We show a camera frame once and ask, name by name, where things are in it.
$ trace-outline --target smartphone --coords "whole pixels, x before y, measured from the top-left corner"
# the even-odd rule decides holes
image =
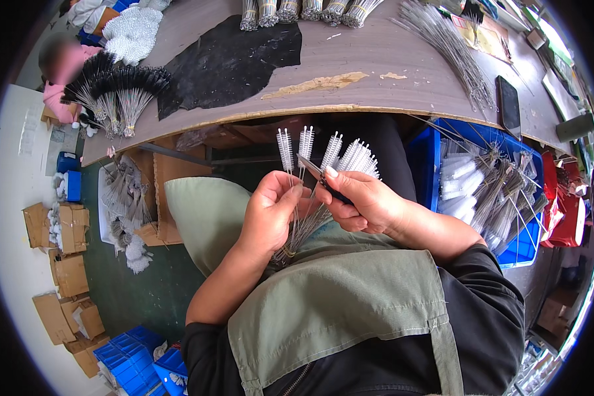
[[[517,90],[501,75],[497,76],[497,96],[499,97],[500,124],[506,132],[521,141],[521,118]]]

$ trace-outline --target pink jacket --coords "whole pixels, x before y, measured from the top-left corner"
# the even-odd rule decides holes
[[[101,48],[98,47],[90,47],[90,46],[82,46],[83,50],[83,60],[90,58],[92,55],[95,55],[97,52],[101,51]],[[57,119],[62,123],[73,123],[79,119],[79,113],[82,110],[82,107],[77,105],[77,111],[73,116],[68,109],[68,105],[63,105],[59,102],[62,95],[64,94],[64,85],[49,85],[49,82],[46,82],[46,86],[44,88],[44,104],[47,105]]]

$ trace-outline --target black jacket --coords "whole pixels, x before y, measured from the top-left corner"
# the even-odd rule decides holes
[[[501,395],[524,352],[523,297],[495,256],[475,245],[439,268],[466,394]],[[191,323],[181,349],[190,395],[244,395],[226,326]],[[297,369],[264,389],[282,395]],[[429,335],[366,340],[319,359],[291,396],[441,393]]]

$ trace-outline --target sleeve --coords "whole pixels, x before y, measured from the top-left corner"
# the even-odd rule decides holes
[[[226,326],[188,324],[181,353],[187,368],[187,392],[190,395],[244,396]]]
[[[83,27],[86,33],[93,33],[106,9],[101,3],[101,0],[78,1],[68,10],[68,21],[76,27]]]
[[[495,255],[482,244],[473,245],[445,269],[478,298],[524,327],[524,299],[502,274]]]
[[[484,245],[439,269],[466,394],[502,394],[524,352],[524,299]]]
[[[76,117],[70,112],[70,106],[64,105],[59,101],[63,95],[63,89],[60,90],[59,86],[57,85],[54,85],[53,87],[57,87],[57,89],[49,87],[49,84],[46,83],[43,96],[44,104],[48,106],[48,108],[50,108],[53,113],[55,113],[55,116],[61,123],[74,122]]]

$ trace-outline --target person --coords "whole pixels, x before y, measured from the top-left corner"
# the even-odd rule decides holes
[[[220,178],[165,184],[207,276],[190,301],[181,353],[190,395],[500,395],[524,351],[524,301],[483,238],[415,202],[395,121],[360,115],[382,181],[326,168],[315,196],[333,220],[269,270],[310,189],[285,172],[252,194]]]
[[[68,14],[68,22],[95,36],[103,35],[103,28],[112,18],[119,16],[113,9],[116,0],[64,0],[59,6],[59,16]]]
[[[97,54],[101,48],[83,46],[63,35],[49,37],[39,54],[39,67],[44,81],[42,101],[62,123],[77,123],[81,105],[63,104],[60,100],[64,86],[79,73],[86,59]]]

